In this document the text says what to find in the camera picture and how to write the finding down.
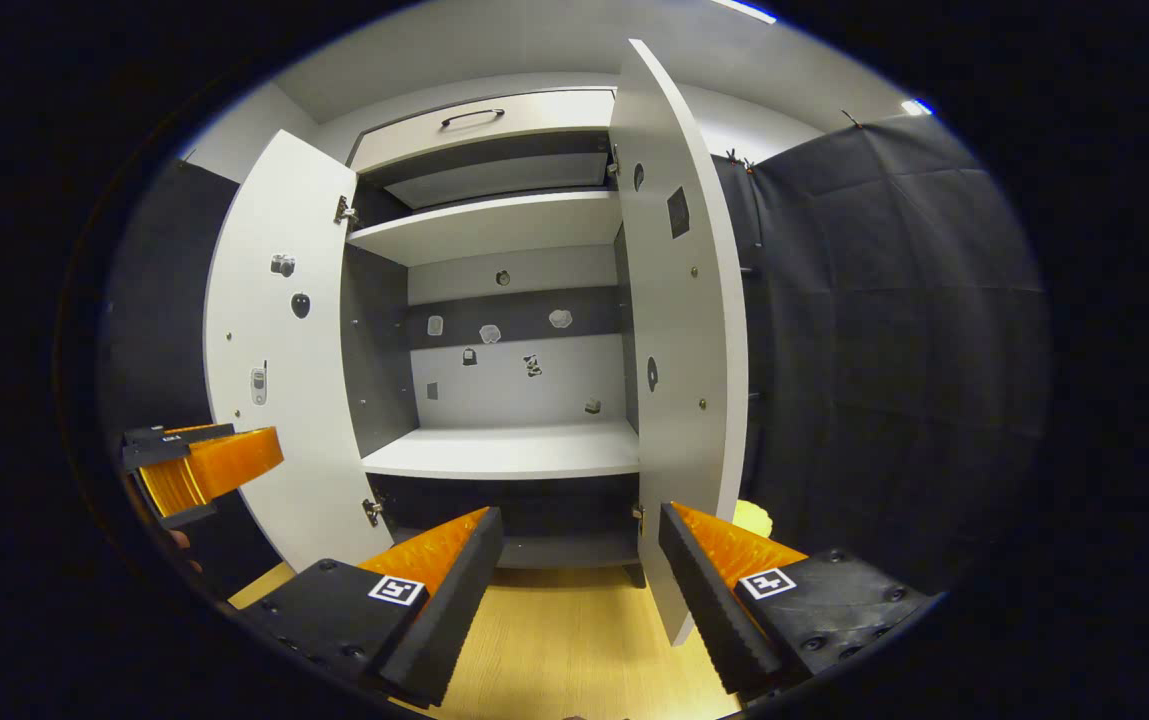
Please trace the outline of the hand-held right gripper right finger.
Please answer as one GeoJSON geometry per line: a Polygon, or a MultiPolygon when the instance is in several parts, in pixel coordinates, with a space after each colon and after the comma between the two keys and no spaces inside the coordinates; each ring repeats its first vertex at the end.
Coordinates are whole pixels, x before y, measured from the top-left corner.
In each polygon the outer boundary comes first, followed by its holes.
{"type": "Polygon", "coordinates": [[[843,548],[805,555],[683,503],[662,505],[658,544],[742,703],[848,664],[939,601],[843,548]]]}

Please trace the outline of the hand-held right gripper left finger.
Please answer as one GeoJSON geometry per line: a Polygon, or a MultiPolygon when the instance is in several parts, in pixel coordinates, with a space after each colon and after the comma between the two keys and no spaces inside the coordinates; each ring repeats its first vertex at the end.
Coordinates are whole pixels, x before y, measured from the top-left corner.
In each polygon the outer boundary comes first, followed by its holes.
{"type": "Polygon", "coordinates": [[[486,506],[365,562],[322,557],[230,614],[255,638],[349,692],[441,705],[504,550],[486,506]]]}

